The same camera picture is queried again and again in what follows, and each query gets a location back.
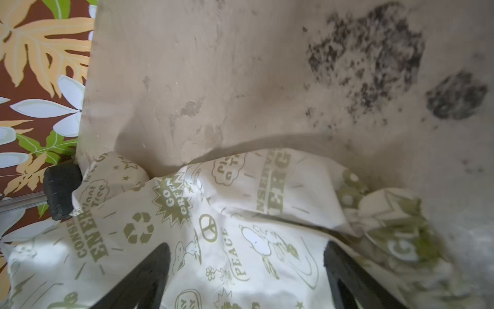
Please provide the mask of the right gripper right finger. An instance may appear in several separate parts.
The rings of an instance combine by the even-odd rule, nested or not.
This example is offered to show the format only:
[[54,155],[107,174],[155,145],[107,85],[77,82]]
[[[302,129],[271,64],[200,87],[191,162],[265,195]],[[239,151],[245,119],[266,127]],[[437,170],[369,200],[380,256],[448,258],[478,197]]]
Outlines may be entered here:
[[326,245],[324,266],[335,308],[405,308],[337,243]]

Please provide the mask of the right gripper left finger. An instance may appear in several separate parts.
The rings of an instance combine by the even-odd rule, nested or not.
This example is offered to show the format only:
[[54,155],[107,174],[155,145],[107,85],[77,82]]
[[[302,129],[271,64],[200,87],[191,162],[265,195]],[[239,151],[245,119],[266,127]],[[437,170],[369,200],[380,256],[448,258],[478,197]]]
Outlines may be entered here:
[[162,243],[92,307],[159,308],[170,263],[170,248]]

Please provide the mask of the white green printed jacket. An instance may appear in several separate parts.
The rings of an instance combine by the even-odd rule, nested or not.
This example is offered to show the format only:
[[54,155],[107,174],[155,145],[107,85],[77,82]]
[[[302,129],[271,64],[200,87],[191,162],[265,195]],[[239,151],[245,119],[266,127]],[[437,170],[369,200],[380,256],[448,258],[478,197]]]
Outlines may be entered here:
[[334,242],[401,305],[484,308],[400,188],[372,191],[335,161],[263,149],[151,178],[109,152],[72,194],[75,216],[10,240],[5,308],[89,308],[157,246],[162,308],[333,308]]

